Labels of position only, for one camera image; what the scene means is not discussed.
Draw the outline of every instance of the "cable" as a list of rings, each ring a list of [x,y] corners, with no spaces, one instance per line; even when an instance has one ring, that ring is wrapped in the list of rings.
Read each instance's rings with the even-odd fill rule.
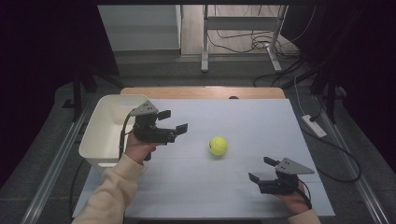
[[[308,191],[308,195],[309,195],[308,199],[309,199],[309,201],[311,201],[311,191],[309,190],[309,187],[305,184],[305,182],[303,180],[301,180],[301,179],[299,179],[299,180],[304,184],[306,190]]]
[[[282,44],[282,46],[283,46],[283,45],[286,45],[286,44],[289,44],[289,43],[292,43],[293,41],[296,41],[296,40],[299,39],[303,34],[305,34],[306,30],[308,29],[308,27],[310,26],[312,20],[314,19],[314,15],[315,15],[316,10],[317,10],[317,6],[314,7],[314,11],[312,12],[311,19],[309,19],[309,22],[308,22],[308,24],[305,26],[305,29],[303,30],[303,32],[302,32],[299,36],[297,36],[296,38],[292,39],[291,41]]]
[[[274,13],[271,10],[271,6],[268,5],[268,10],[270,11],[271,15],[274,16]]]
[[[323,107],[323,103],[320,104],[319,112],[318,112],[314,117],[311,117],[311,118],[309,119],[309,121],[314,122],[315,119],[317,119],[317,118],[320,116],[322,107]]]
[[[298,95],[298,90],[297,90],[297,83],[296,83],[297,77],[298,77],[298,76],[295,76],[295,77],[294,77],[294,88],[296,89],[298,106],[300,107],[300,110],[301,110],[301,112],[303,113],[303,116],[304,116],[305,113],[304,113],[304,111],[303,111],[303,108],[301,107],[301,104],[300,104],[300,97],[299,97],[299,95]]]
[[[238,51],[238,50],[234,50],[234,49],[229,49],[229,48],[224,47],[224,46],[221,46],[221,45],[216,45],[216,44],[214,44],[214,43],[212,42],[212,40],[210,39],[209,34],[207,34],[207,39],[209,40],[209,42],[210,42],[213,46],[218,47],[218,48],[222,48],[222,49],[227,49],[227,50],[230,50],[230,51],[235,52],[235,53],[248,53],[248,52],[251,52],[251,51],[254,50],[254,49],[248,49],[248,50]]]
[[[277,44],[279,44],[278,46],[275,46],[274,49],[276,51],[276,55],[279,56],[280,58],[283,59],[290,59],[290,58],[300,58],[301,54],[300,51],[298,49],[295,50],[290,50],[288,53],[285,53],[282,51],[282,45],[280,44],[279,41],[276,41]]]
[[[269,47],[269,44],[271,43],[270,41],[268,41],[268,40],[257,40],[258,38],[261,38],[261,37],[268,38],[270,40],[272,39],[272,37],[269,36],[269,35],[257,35],[255,37],[253,37],[253,31],[252,31],[251,35],[250,35],[250,39],[251,39],[251,47],[253,49],[267,49]]]
[[[288,67],[287,69],[285,69],[277,78],[275,78],[273,80],[273,82],[271,83],[271,87],[274,87],[274,84],[280,80],[283,76],[285,76],[286,74],[289,74],[295,70],[297,70],[301,65],[303,65],[303,63],[305,63],[305,61],[303,59],[298,59],[296,62],[294,62],[290,67]]]
[[[75,204],[73,203],[73,194],[74,194],[74,187],[75,187],[75,184],[76,184],[76,179],[77,179],[77,175],[78,175],[78,173],[79,173],[79,169],[81,169],[81,166],[82,166],[82,164],[84,163],[84,161],[85,161],[85,159],[83,159],[80,163],[79,163],[79,166],[78,166],[78,168],[77,168],[77,170],[76,170],[76,172],[75,172],[75,175],[74,175],[74,177],[73,177],[73,181],[72,181],[72,185],[71,185],[71,187],[70,187],[70,194],[69,194],[69,216],[70,216],[70,219],[73,221],[73,209],[74,209],[74,206],[75,206]]]
[[[319,168],[317,167],[317,170],[318,170],[319,172],[321,172],[323,175],[326,175],[327,177],[329,177],[329,178],[332,179],[332,180],[335,180],[335,181],[338,181],[338,182],[343,182],[343,183],[353,183],[353,182],[358,181],[358,180],[361,178],[361,165],[358,163],[358,161],[355,159],[355,157],[354,157],[352,154],[350,154],[350,153],[349,153],[348,151],[346,151],[345,149],[343,149],[343,148],[337,146],[336,144],[333,144],[333,143],[331,143],[331,142],[325,141],[325,140],[323,140],[323,139],[321,139],[321,138],[317,138],[317,137],[314,136],[312,133],[309,133],[308,131],[306,131],[306,130],[304,130],[304,129],[301,129],[301,130],[302,130],[304,133],[308,134],[309,136],[311,136],[311,137],[313,137],[313,138],[315,138],[315,139],[318,139],[320,142],[322,142],[322,143],[324,143],[324,144],[327,144],[327,145],[329,145],[329,146],[338,148],[339,150],[341,150],[342,152],[344,152],[345,154],[347,154],[348,157],[350,157],[350,158],[355,162],[356,166],[358,166],[358,174],[357,174],[357,176],[354,177],[354,178],[352,178],[352,179],[349,179],[349,180],[338,179],[338,178],[336,178],[336,177],[333,177],[332,175],[329,175],[329,174],[323,172],[321,169],[319,169]]]
[[[258,32],[258,33],[254,33],[254,34],[242,34],[242,35],[220,35],[219,34],[219,30],[216,30],[218,32],[218,36],[221,38],[234,38],[234,37],[240,37],[240,36],[245,36],[245,35],[262,35],[262,34],[268,34],[271,33],[270,31],[263,31],[263,32]]]
[[[279,18],[279,13],[280,13],[280,9],[282,8],[282,6],[279,6],[279,8],[277,9],[277,17]]]
[[[259,13],[257,14],[257,16],[260,16],[260,12],[262,12],[262,5],[260,5]]]
[[[247,5],[247,11],[244,13],[244,16],[248,14],[248,10],[250,9],[250,5]]]
[[[283,77],[284,75],[286,75],[286,74],[288,74],[288,73],[291,73],[291,72],[295,71],[297,68],[299,68],[299,67],[304,63],[304,61],[301,61],[301,60],[302,60],[302,59],[299,59],[299,60],[297,60],[296,62],[294,62],[294,63],[293,63],[291,66],[289,66],[287,69],[283,70],[283,72],[282,72],[281,74],[261,75],[261,76],[259,76],[259,77],[255,77],[255,78],[253,79],[253,87],[257,87],[256,82],[257,82],[259,79],[263,78],[263,77],[276,76],[276,78],[271,82],[271,87],[273,87],[273,86],[274,86],[274,83],[275,83],[277,80],[279,80],[281,77]]]
[[[120,133],[120,145],[119,145],[120,153],[119,153],[119,159],[121,159],[121,156],[122,156],[122,153],[123,153],[124,143],[125,143],[125,135],[126,135],[125,129],[126,129],[126,125],[127,125],[127,123],[128,123],[128,120],[129,120],[129,118],[131,117],[132,111],[126,116],[125,121],[124,121],[123,126],[122,126],[121,133]]]
[[[298,179],[299,181],[301,181],[305,185],[306,189],[308,190],[309,198],[306,196],[306,194],[302,190],[299,189],[298,186],[297,187],[293,186],[288,180],[286,180],[284,178],[279,178],[279,180],[282,181],[283,184],[288,185],[290,188],[294,189],[295,192],[300,194],[300,196],[304,199],[305,204],[308,206],[308,208],[312,209],[311,192],[309,191],[308,186],[302,180]]]

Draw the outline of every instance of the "power strip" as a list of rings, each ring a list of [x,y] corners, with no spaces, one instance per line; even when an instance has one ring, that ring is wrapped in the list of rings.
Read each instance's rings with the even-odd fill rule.
[[[312,130],[312,132],[315,133],[317,137],[320,138],[326,136],[327,134],[323,131],[323,129],[320,128],[317,122],[309,120],[310,118],[311,116],[309,115],[302,116],[302,119],[305,122],[305,124]]]

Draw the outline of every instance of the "wall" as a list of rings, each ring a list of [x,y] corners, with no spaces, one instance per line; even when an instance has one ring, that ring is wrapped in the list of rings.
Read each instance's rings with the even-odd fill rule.
[[[180,6],[99,6],[113,51],[180,49]]]

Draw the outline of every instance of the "table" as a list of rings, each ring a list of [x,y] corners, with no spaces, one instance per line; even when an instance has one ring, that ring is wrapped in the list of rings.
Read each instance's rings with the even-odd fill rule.
[[[122,90],[121,94],[144,94],[160,111],[171,109],[172,118],[159,121],[158,126],[182,120],[189,123],[188,133],[178,137],[171,147],[152,154],[147,170],[139,179],[140,188],[134,203],[125,211],[126,217],[260,219],[290,216],[284,204],[271,195],[261,195],[257,185],[248,179],[248,172],[276,178],[274,168],[264,164],[262,156],[282,160],[279,156],[289,155],[315,170],[290,102],[281,89],[131,88]],[[230,96],[240,100],[229,100]],[[205,150],[206,140],[215,133],[222,133],[229,140],[229,150],[222,159],[213,158]],[[100,173],[91,169],[75,215],[99,185],[99,178]],[[318,214],[333,216],[318,172],[301,179],[311,190]]]

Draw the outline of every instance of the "white table surface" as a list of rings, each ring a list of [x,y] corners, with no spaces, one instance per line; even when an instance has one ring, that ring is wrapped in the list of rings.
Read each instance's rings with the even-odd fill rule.
[[[287,157],[313,170],[299,175],[312,195],[319,216],[334,216],[296,117],[287,99],[264,100],[155,100],[172,117],[157,127],[188,123],[175,143],[157,147],[139,178],[138,192],[125,211],[126,217],[149,219],[268,218],[289,217],[276,197],[260,194],[248,178],[274,180],[275,167],[263,157],[281,161]],[[212,137],[228,140],[229,148],[218,158],[210,154]],[[75,214],[94,189],[100,173],[90,170]]]

